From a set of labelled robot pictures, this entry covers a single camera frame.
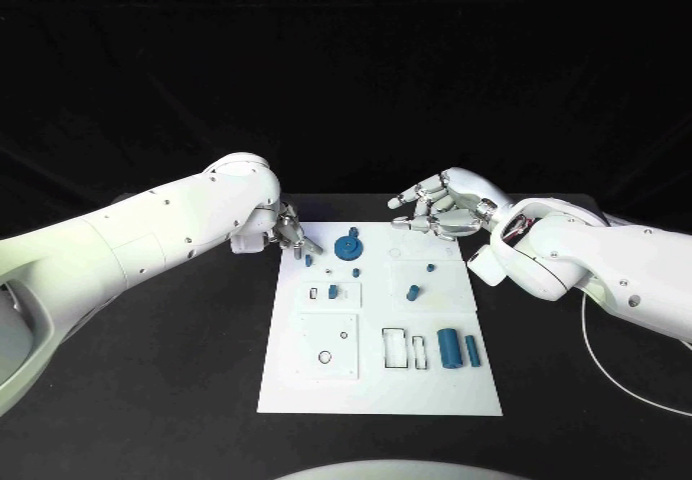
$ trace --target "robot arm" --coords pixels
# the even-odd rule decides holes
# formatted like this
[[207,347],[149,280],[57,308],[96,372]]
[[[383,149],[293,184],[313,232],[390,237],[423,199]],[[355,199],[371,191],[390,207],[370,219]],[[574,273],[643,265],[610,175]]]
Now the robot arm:
[[107,208],[0,241],[0,415],[60,344],[127,289],[225,240],[321,254],[280,201],[267,161],[227,155],[207,170]]
[[615,316],[682,340],[692,340],[692,237],[630,225],[612,227],[592,212],[557,199],[517,205],[473,172],[452,168],[390,201],[417,202],[416,216],[395,228],[446,240],[485,228],[489,244],[469,269],[492,286],[505,277],[534,296],[558,300],[577,287]]

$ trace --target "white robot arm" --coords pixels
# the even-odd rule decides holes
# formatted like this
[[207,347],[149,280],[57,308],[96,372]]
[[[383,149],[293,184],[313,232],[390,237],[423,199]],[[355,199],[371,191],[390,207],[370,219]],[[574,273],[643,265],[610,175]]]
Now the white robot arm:
[[107,208],[0,241],[0,415],[60,344],[129,288],[225,240],[321,254],[267,161],[235,153]]
[[469,269],[495,286],[505,277],[534,296],[558,300],[581,289],[615,316],[685,341],[692,340],[692,237],[642,225],[612,227],[586,209],[530,198],[514,204],[478,174],[452,168],[391,201],[417,202],[416,216],[395,228],[440,238],[491,232]]

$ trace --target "small blue part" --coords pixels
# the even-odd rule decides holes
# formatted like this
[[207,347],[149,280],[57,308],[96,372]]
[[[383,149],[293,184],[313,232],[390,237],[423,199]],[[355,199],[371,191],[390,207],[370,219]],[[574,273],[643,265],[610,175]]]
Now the small blue part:
[[341,237],[335,243],[335,254],[338,258],[351,262],[364,253],[364,242],[358,239],[358,228],[351,227],[349,235]]
[[416,301],[420,291],[421,291],[421,287],[419,287],[419,285],[411,285],[411,288],[408,289],[408,293],[407,293],[407,300],[410,302]]
[[476,349],[476,339],[473,335],[468,335],[466,339],[466,348],[469,350],[469,358],[472,360],[472,367],[481,367],[481,357],[479,357],[479,350]]
[[453,328],[444,328],[437,331],[437,341],[440,343],[440,356],[443,357],[444,368],[460,368],[462,350],[459,348],[457,331]]

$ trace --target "black table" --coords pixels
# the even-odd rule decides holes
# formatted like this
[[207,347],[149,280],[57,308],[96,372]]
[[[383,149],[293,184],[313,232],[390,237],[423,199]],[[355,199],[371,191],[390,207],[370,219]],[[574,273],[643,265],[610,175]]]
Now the black table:
[[[302,220],[385,221],[390,195],[297,195]],[[597,209],[593,200],[564,195]],[[485,243],[462,240],[465,258]],[[682,478],[692,419],[609,382],[581,293],[557,302],[472,274],[504,417],[259,414],[280,251],[228,245],[129,291],[62,346],[0,419],[9,479],[270,479],[318,465],[416,458],[534,479]],[[692,409],[692,352],[590,303],[606,368]]]

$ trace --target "white board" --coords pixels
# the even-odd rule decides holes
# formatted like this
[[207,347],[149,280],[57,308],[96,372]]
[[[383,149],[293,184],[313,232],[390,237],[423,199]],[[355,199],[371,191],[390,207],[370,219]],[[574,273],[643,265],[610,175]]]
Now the white board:
[[[359,229],[364,254],[346,262],[335,255],[335,242],[352,226]],[[293,258],[293,250],[282,257],[259,412],[502,415],[457,245],[395,230],[388,223],[305,222],[303,228],[325,254],[313,257],[310,267]],[[429,263],[436,264],[434,272],[426,270]],[[361,270],[358,278],[354,268]],[[411,284],[421,286],[416,302],[406,300]],[[348,291],[349,298],[338,302],[339,296],[321,297],[310,303],[310,288],[319,288],[321,294],[329,285],[338,285],[341,293]],[[355,319],[351,327],[349,318]],[[406,330],[408,368],[385,368],[385,328]],[[443,368],[437,342],[443,328],[455,328],[462,340],[475,336],[482,367],[470,366],[462,341],[465,366]],[[342,332],[346,339],[336,336]],[[427,369],[421,370],[414,336],[423,336],[426,343]],[[316,356],[323,351],[332,354],[326,364]],[[351,368],[354,352],[358,361]]]

